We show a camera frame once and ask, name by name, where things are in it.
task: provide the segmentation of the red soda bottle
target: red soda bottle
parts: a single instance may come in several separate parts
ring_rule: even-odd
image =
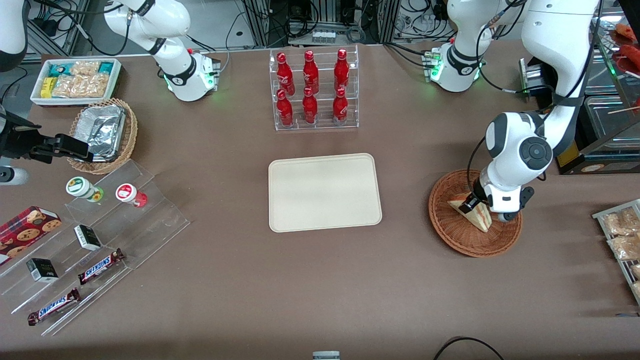
[[[333,86],[335,91],[340,87],[347,88],[349,84],[349,64],[347,63],[347,51],[345,49],[338,50],[338,61],[333,68],[333,76],[335,81]]]
[[[347,121],[347,107],[349,102],[344,97],[344,88],[339,88],[335,93],[336,97],[333,100],[333,123],[338,126],[343,126]]]
[[[313,90],[311,90],[310,86],[305,88],[305,98],[302,99],[302,107],[305,109],[305,121],[307,124],[315,124],[318,115],[318,101],[314,97]]]
[[[318,65],[314,61],[314,52],[305,51],[305,67],[302,69],[305,76],[305,86],[309,86],[314,94],[320,91],[320,79],[318,76]]]
[[[280,116],[282,126],[291,127],[293,126],[293,108],[287,99],[287,94],[282,89],[278,89],[276,94],[278,95],[276,107],[278,108],[278,115]]]
[[[284,89],[288,96],[293,96],[296,93],[296,87],[293,85],[293,72],[289,64],[287,64],[287,56],[284,53],[278,53],[276,58],[278,59],[278,82],[280,83],[280,88]]]

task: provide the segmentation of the cookie box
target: cookie box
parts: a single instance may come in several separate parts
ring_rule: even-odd
[[[62,221],[55,213],[31,206],[0,225],[0,265],[14,258],[60,224]]]

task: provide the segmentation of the round wicker basket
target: round wicker basket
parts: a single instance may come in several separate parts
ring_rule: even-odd
[[[136,135],[138,135],[138,121],[136,120],[136,114],[131,111],[129,105],[120,100],[120,99],[109,99],[101,102],[96,102],[95,104],[89,105],[89,107],[94,106],[107,106],[107,105],[118,105],[121,106],[127,112],[127,117],[125,119],[125,127],[122,129],[122,140],[120,141],[120,148],[118,149],[118,157],[116,160],[110,163],[85,163],[82,161],[76,161],[73,159],[67,159],[71,166],[79,171],[88,172],[94,175],[104,175],[108,174],[120,166],[127,162],[131,157],[131,153],[133,152],[133,147],[136,145]],[[78,124],[78,119],[80,118],[80,114],[76,116],[76,120],[71,125],[71,130],[69,131],[69,135],[73,136],[76,133],[76,126]]]
[[[471,181],[475,181],[480,172],[471,170],[470,174]],[[469,191],[466,170],[456,170],[440,178],[429,195],[429,218],[433,227],[444,242],[465,255],[488,258],[505,253],[520,236],[522,214],[504,223],[492,213],[493,223],[484,233],[447,203],[455,195]]]

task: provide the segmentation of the clear acrylic display stand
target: clear acrylic display stand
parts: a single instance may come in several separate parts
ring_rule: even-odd
[[[24,318],[25,327],[28,326],[27,317],[30,313],[66,295],[71,289],[78,288],[82,298],[80,303],[68,305],[35,325],[42,330],[42,336],[56,334],[189,225],[180,210],[164,197],[152,180],[153,175],[129,160],[95,184],[104,190],[100,202],[91,203],[75,198],[67,204],[73,220],[66,221],[49,239],[40,240],[42,244],[35,244],[33,250],[23,251],[20,258],[5,265],[8,268],[2,269],[4,272],[0,274],[2,301],[10,307],[12,314]],[[123,183],[133,184],[147,194],[147,204],[135,208],[116,199],[116,188]],[[80,247],[74,232],[78,224],[93,228],[102,243],[99,250],[89,251]],[[122,250],[126,258],[80,286],[78,274],[117,248]],[[34,281],[26,265],[31,258],[51,260],[59,279],[50,284]]]
[[[349,85],[346,90],[346,99],[349,102],[347,108],[347,120],[343,126],[337,126],[333,123],[333,100],[335,99],[335,88],[333,85],[333,68],[338,58],[338,49],[346,49],[347,62],[349,63]],[[302,69],[305,66],[305,57],[303,53],[287,53],[287,63],[293,71],[293,83],[296,87],[296,93],[289,97],[291,106],[293,107],[293,126],[284,127],[278,116],[278,108],[276,103],[278,98],[276,91],[280,88],[278,82],[278,62],[276,55],[281,51],[271,50],[269,57],[269,78],[271,79],[271,100],[273,103],[273,118],[276,130],[320,130],[320,129],[340,129],[354,128],[360,125],[358,98],[360,92],[358,89],[358,47],[352,46],[326,46],[315,47],[314,58],[318,65],[318,73],[320,79],[320,91],[315,95],[318,102],[317,122],[314,125],[308,124],[304,119],[304,110],[302,108],[302,99],[304,98],[303,89],[305,81]]]

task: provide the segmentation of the beige tray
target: beige tray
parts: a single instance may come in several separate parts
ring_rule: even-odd
[[[369,154],[269,165],[269,226],[276,233],[376,225],[380,220],[376,165]]]

